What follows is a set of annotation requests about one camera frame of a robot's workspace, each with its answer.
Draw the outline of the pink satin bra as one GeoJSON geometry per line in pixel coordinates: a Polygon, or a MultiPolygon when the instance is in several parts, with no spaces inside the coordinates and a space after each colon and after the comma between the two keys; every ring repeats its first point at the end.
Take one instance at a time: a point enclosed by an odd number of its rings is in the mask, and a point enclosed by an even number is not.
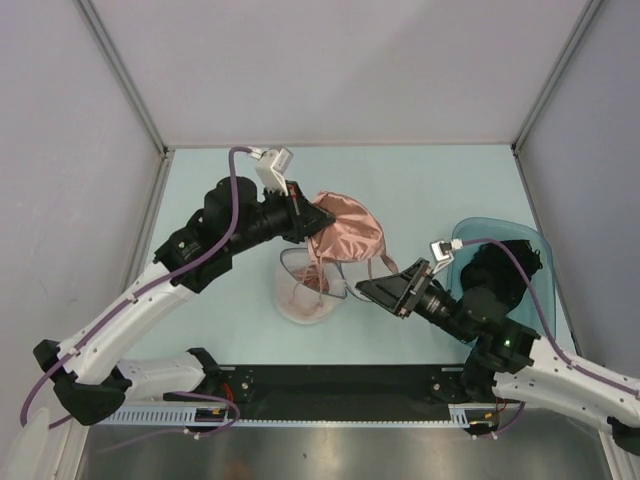
{"type": "Polygon", "coordinates": [[[309,264],[291,272],[296,281],[289,303],[302,309],[323,305],[323,295],[330,292],[330,284],[321,266],[309,264]]]}
{"type": "Polygon", "coordinates": [[[380,222],[358,200],[341,193],[320,191],[312,205],[330,213],[335,221],[307,240],[307,251],[318,279],[325,264],[366,262],[379,258],[391,274],[398,274],[395,261],[388,254],[385,233],[380,222]]]}

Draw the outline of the white mesh laundry bag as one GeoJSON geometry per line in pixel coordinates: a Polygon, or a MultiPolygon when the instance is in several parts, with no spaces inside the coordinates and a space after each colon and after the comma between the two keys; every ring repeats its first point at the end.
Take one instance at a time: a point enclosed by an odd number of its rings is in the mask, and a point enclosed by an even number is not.
{"type": "Polygon", "coordinates": [[[353,262],[315,262],[306,248],[280,252],[275,269],[274,303],[287,320],[300,325],[325,321],[352,294],[347,274],[353,262]]]}

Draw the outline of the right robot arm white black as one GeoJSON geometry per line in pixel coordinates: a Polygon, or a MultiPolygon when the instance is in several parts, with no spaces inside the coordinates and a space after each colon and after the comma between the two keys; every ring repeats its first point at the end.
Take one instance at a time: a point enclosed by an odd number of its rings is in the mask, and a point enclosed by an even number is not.
{"type": "Polygon", "coordinates": [[[639,452],[639,381],[558,347],[508,316],[484,286],[454,299],[434,279],[428,261],[363,280],[357,290],[399,318],[419,315],[472,346],[461,375],[473,401],[490,395],[539,406],[612,436],[622,450],[639,452]]]}

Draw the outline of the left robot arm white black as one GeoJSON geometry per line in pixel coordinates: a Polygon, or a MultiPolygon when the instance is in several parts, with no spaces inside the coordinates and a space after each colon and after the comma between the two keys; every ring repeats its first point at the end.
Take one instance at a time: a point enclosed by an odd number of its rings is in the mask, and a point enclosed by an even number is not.
{"type": "Polygon", "coordinates": [[[62,407],[90,426],[128,401],[214,397],[222,370],[202,347],[160,360],[123,357],[172,310],[229,272],[234,256],[276,237],[301,243],[334,221],[294,181],[286,182],[283,192],[270,192],[245,177],[220,180],[205,195],[203,208],[156,250],[109,312],[71,338],[43,340],[34,348],[62,407]]]}

